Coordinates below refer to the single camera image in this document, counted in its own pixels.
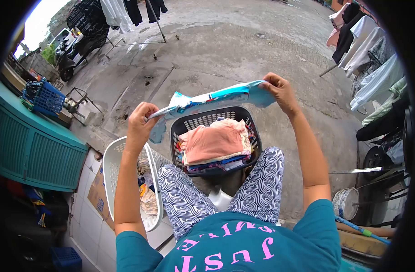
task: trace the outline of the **green shirt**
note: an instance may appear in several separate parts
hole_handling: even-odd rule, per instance
[[[308,207],[291,231],[242,213],[210,215],[163,258],[140,234],[116,238],[117,272],[338,271],[341,247],[332,203]]]

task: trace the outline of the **left hand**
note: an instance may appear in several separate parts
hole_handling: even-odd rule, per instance
[[[147,102],[141,102],[136,107],[128,118],[126,149],[141,152],[143,146],[149,139],[153,126],[162,116],[154,117],[147,122],[146,118],[158,110],[159,108],[156,105]]]

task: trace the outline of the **wheel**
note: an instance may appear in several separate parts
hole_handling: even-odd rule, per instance
[[[69,81],[73,77],[73,74],[74,74],[74,69],[73,68],[68,68],[68,69],[62,70],[59,73],[59,75],[61,76],[61,79],[62,79],[63,82]]]
[[[372,167],[380,167],[380,166],[390,166],[393,165],[392,160],[389,156],[384,153],[378,146],[374,146],[369,149],[368,153],[363,160],[363,168],[372,168]],[[387,171],[376,171],[376,172],[366,172],[363,173],[363,177],[371,181],[376,177],[383,175]]]

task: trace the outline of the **person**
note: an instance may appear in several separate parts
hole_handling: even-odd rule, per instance
[[[159,110],[141,103],[129,117],[115,193],[117,271],[338,271],[341,247],[331,203],[327,162],[291,85],[268,73],[259,85],[275,96],[289,117],[303,176],[305,214],[293,230],[276,226],[285,164],[277,147],[265,149],[230,202],[219,212],[191,179],[173,165],[158,173],[163,205],[176,247],[165,257],[150,247],[141,220],[133,166]]]

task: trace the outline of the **cardboard box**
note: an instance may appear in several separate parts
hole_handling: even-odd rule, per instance
[[[109,212],[108,200],[106,199],[105,179],[103,177],[102,165],[100,165],[96,178],[91,184],[88,199],[109,227],[111,227],[112,230],[115,230],[115,224],[112,220],[111,213]]]

